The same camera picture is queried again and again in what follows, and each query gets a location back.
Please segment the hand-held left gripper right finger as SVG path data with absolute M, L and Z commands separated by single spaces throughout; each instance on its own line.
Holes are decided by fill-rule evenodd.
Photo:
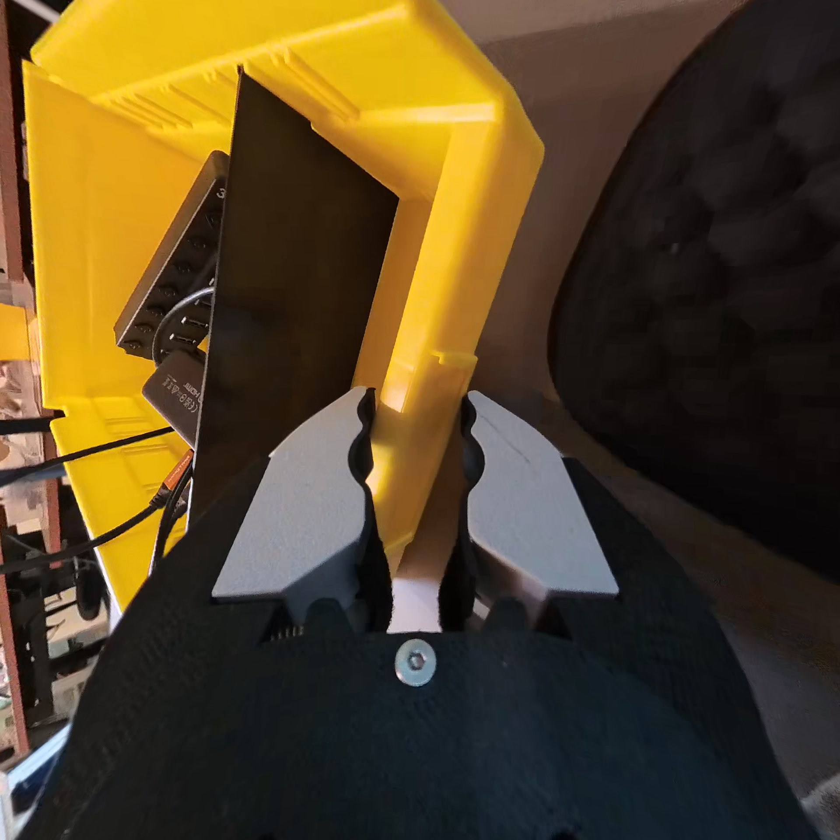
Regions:
M 561 452 L 478 391 L 467 393 L 462 419 L 462 522 L 477 599 L 616 597 L 618 583 Z

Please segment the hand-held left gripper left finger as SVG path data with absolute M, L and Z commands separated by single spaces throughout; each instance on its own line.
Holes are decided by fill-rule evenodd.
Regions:
M 375 389 L 356 386 L 270 453 L 215 601 L 384 603 L 384 550 L 366 483 L 375 408 Z

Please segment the black cable orange plugs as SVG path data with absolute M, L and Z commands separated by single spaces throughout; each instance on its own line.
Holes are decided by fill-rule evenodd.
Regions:
M 95 549 L 99 549 L 100 547 L 121 538 L 124 534 L 134 530 L 139 525 L 152 518 L 158 511 L 163 511 L 169 502 L 176 502 L 180 498 L 182 490 L 178 490 L 178 488 L 186 482 L 187 472 L 189 468 L 192 467 L 192 462 L 192 454 L 183 456 L 176 463 L 170 473 L 164 478 L 163 482 L 146 507 L 140 512 L 134 514 L 128 520 L 120 523 L 120 525 L 115 528 L 106 531 L 96 538 L 71 545 L 56 552 L 42 552 L 32 557 L 25 557 L 22 560 L 4 561 L 1 564 L 1 575 L 7 576 L 10 574 L 21 574 L 28 571 L 34 571 L 42 567 L 45 568 L 53 564 L 66 564 L 81 557 L 82 554 L 92 552 Z

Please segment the grey usb hub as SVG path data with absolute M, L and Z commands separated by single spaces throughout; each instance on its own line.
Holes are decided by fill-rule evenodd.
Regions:
M 205 363 L 195 355 L 168 353 L 143 385 L 145 400 L 195 448 L 203 402 Z

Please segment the black multi-port usb hub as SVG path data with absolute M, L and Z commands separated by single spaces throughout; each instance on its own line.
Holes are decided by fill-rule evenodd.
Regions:
M 117 346 L 153 359 L 153 336 L 188 294 L 209 285 L 217 264 L 228 176 L 228 154 L 210 153 L 149 265 L 115 322 Z

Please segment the yellow plastic bin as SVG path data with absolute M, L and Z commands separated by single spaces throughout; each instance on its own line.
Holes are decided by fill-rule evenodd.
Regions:
M 24 64 L 43 395 L 61 451 L 152 424 L 110 333 L 213 151 L 238 70 L 399 198 L 353 383 L 392 571 L 414 539 L 544 146 L 438 2 L 73 2 Z

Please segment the black divider panel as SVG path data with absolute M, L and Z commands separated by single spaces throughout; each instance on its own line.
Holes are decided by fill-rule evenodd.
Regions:
M 190 524 L 351 388 L 397 204 L 239 71 Z

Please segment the black quilted pad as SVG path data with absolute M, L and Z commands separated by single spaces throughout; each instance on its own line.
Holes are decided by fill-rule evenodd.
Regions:
M 549 325 L 628 467 L 838 582 L 839 2 L 747 2 L 610 174 Z

